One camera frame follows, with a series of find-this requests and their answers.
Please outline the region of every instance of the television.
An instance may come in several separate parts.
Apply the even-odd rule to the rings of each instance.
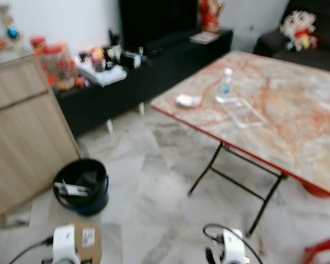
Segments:
[[[119,0],[125,48],[156,50],[193,35],[198,0]]]

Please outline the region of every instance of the plastic water bottle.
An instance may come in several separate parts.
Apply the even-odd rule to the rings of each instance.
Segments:
[[[219,84],[219,88],[216,94],[216,101],[219,103],[225,103],[230,99],[231,93],[231,80],[232,80],[232,69],[225,69],[224,76]]]

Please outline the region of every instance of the dark gray sofa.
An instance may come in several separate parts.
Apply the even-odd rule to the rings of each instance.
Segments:
[[[317,15],[315,33],[321,37],[318,48],[288,51],[284,48],[285,37],[277,28],[259,37],[254,54],[330,71],[330,0],[290,0],[281,21],[293,10],[308,10]]]

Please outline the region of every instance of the black tv cabinet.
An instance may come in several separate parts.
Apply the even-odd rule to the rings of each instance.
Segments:
[[[125,80],[101,87],[90,84],[57,94],[57,101],[75,137],[170,89],[230,51],[233,30],[201,45],[189,40],[176,43],[151,58],[151,66],[129,70]]]

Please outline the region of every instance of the wooden cabinet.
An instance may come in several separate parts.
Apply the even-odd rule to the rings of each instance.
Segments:
[[[56,173],[78,158],[35,59],[0,65],[0,220],[52,186]]]

